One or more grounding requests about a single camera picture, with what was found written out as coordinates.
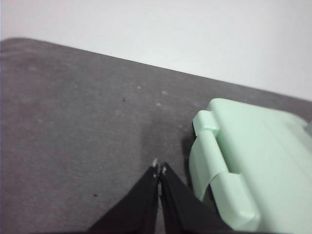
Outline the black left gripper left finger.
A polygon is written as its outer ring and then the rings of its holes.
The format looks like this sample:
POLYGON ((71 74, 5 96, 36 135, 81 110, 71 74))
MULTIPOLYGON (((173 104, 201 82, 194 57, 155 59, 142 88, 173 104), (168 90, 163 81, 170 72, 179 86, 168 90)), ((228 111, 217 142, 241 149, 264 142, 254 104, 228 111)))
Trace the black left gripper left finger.
POLYGON ((132 189, 89 231, 154 231, 158 210, 157 159, 132 189))

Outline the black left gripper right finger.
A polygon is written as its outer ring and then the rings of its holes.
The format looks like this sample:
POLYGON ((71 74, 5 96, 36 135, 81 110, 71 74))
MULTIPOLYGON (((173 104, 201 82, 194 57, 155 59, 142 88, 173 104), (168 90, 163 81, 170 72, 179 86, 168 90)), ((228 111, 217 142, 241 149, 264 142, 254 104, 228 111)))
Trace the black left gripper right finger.
POLYGON ((232 231, 194 196, 166 162, 161 165, 159 181, 166 231, 232 231))

